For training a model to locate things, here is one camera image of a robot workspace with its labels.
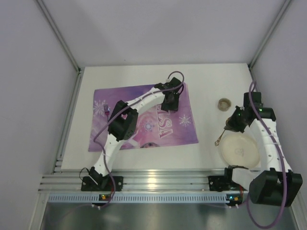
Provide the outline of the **small beige cup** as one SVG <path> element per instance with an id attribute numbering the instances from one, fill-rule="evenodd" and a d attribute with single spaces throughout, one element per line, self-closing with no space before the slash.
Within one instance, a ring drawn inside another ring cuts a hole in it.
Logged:
<path id="1" fill-rule="evenodd" d="M 217 104 L 217 108 L 222 112 L 228 111 L 231 106 L 232 102 L 227 98 L 221 98 Z"/>

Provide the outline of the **purple Elsa placemat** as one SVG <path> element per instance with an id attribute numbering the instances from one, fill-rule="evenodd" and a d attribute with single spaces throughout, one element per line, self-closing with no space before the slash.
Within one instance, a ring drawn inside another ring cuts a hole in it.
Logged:
<path id="1" fill-rule="evenodd" d="M 152 88 L 152 85 L 130 86 L 111 89 L 96 89 L 93 99 L 93 118 L 89 140 L 89 152 L 101 151 L 105 144 L 107 130 L 93 139 L 107 123 L 109 116 L 105 114 L 104 105 L 110 111 L 119 100 L 132 100 Z M 189 102 L 188 86 L 179 96 L 178 111 L 166 112 L 156 105 L 138 117 L 135 133 L 122 145 L 123 150 L 167 147 L 198 143 L 196 128 Z"/>

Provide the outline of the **gold spoon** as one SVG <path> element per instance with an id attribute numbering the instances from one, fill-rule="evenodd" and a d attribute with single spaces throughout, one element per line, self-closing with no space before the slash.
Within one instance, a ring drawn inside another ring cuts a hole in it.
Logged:
<path id="1" fill-rule="evenodd" d="M 215 141 L 214 145 L 215 145 L 216 147 L 219 146 L 220 141 L 221 141 L 221 139 L 222 139 L 222 137 L 223 137 L 225 131 L 226 131 L 226 130 L 224 129 L 223 132 L 221 133 L 221 135 L 219 136 L 219 138 Z"/>

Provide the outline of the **iridescent purple fork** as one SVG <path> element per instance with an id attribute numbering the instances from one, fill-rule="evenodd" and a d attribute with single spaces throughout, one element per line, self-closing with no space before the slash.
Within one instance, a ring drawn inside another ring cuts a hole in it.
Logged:
<path id="1" fill-rule="evenodd" d="M 104 104 L 104 113 L 106 115 L 107 121 L 109 120 L 109 116 L 110 116 L 110 109 L 108 104 Z"/>

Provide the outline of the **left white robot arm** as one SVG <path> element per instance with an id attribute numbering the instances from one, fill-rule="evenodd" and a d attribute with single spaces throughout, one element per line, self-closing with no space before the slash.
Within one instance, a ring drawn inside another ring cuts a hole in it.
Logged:
<path id="1" fill-rule="evenodd" d="M 175 77 L 166 83 L 154 85 L 143 95 L 124 102 L 118 101 L 109 121 L 96 134 L 93 142 L 102 148 L 101 155 L 89 170 L 92 180 L 104 180 L 112 171 L 112 165 L 121 146 L 135 132 L 138 117 L 150 108 L 161 105 L 166 111 L 177 111 L 184 81 Z"/>

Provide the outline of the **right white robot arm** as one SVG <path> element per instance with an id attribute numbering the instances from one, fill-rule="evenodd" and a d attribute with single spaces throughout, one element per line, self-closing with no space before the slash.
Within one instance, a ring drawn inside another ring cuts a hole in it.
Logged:
<path id="1" fill-rule="evenodd" d="M 247 190 L 254 204 L 291 206 L 303 179 L 284 157 L 275 113 L 264 107 L 261 93 L 244 93 L 243 106 L 235 108 L 224 129 L 219 151 L 229 165 L 228 180 Z"/>

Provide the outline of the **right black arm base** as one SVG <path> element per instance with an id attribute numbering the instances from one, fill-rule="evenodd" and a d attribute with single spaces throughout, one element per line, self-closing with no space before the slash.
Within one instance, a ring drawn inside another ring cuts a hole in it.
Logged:
<path id="1" fill-rule="evenodd" d="M 210 191 L 239 191 L 240 185 L 232 181 L 233 169 L 236 168 L 247 170 L 247 168 L 243 166 L 228 166 L 224 168 L 223 175 L 208 176 Z"/>

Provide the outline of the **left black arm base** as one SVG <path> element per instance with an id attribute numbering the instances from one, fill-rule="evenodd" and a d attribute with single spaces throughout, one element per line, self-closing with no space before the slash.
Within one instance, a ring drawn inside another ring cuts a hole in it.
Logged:
<path id="1" fill-rule="evenodd" d="M 120 192 L 124 185 L 123 176 L 113 176 L 109 174 L 102 176 L 92 167 L 88 176 L 82 178 L 81 191 L 83 192 Z"/>

